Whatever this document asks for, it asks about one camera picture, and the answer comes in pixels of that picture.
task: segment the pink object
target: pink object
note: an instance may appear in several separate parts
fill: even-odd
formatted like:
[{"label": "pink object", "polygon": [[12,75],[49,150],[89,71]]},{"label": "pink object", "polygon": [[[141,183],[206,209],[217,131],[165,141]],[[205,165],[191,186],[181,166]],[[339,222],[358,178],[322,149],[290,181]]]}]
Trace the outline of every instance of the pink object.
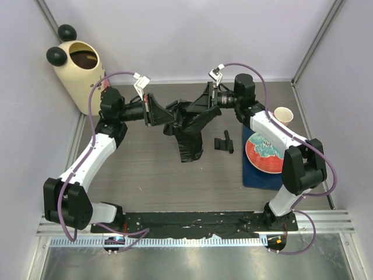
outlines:
[{"label": "pink object", "polygon": [[252,134],[246,142],[246,156],[257,169],[265,173],[282,172],[284,156],[259,133]]}]

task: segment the gray wall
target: gray wall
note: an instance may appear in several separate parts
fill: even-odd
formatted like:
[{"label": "gray wall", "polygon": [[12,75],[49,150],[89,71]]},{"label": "gray wall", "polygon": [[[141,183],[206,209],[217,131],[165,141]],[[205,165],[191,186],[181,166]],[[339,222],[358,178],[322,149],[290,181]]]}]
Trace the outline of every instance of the gray wall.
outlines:
[{"label": "gray wall", "polygon": [[34,1],[0,9],[0,273],[25,279],[43,211],[43,183],[58,176],[78,110],[46,62],[57,45]]},{"label": "gray wall", "polygon": [[[209,80],[211,68],[228,62],[290,80],[333,0],[46,2],[58,23],[72,24],[97,48],[107,72],[190,81]],[[226,78],[236,73],[224,70]]]},{"label": "gray wall", "polygon": [[368,267],[373,259],[372,11],[372,1],[346,1],[298,84],[313,134],[338,172],[334,201],[348,209]]}]

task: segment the cream-colored bin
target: cream-colored bin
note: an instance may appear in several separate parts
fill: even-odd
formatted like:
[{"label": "cream-colored bin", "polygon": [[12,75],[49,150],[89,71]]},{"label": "cream-colored bin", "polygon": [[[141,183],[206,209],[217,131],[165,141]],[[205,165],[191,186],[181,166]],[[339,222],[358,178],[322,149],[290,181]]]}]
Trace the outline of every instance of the cream-colored bin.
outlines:
[{"label": "cream-colored bin", "polygon": [[[79,110],[88,115],[88,98],[92,87],[105,76],[105,70],[101,63],[97,51],[90,45],[82,41],[68,41],[58,46],[67,54],[67,61],[62,66],[53,66],[57,76],[64,84],[64,87],[73,98]],[[97,64],[92,69],[84,69],[76,65],[71,54],[77,51],[91,51],[96,54]],[[105,80],[93,93],[92,97],[92,115],[98,115],[100,110],[101,92],[109,86],[108,80]]]}]

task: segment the white cup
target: white cup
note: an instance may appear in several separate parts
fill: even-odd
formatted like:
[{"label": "white cup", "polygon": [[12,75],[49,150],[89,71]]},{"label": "white cup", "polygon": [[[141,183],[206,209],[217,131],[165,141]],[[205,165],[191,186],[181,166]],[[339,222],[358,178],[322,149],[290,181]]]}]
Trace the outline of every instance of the white cup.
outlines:
[{"label": "white cup", "polygon": [[273,114],[275,115],[275,118],[278,119],[278,121],[282,123],[283,125],[285,125],[286,127],[289,125],[289,123],[294,118],[293,112],[289,108],[286,108],[286,107],[276,108]]}]

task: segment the black tool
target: black tool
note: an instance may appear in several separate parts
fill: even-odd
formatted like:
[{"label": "black tool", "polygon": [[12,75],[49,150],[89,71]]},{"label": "black tool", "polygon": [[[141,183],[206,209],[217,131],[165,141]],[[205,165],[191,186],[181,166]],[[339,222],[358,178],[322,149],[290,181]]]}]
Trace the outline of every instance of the black tool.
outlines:
[{"label": "black tool", "polygon": [[226,136],[225,140],[222,140],[220,138],[214,139],[215,144],[215,150],[221,150],[221,151],[229,151],[229,153],[233,153],[233,141],[229,138],[229,133],[227,130],[224,130],[224,135]]}]

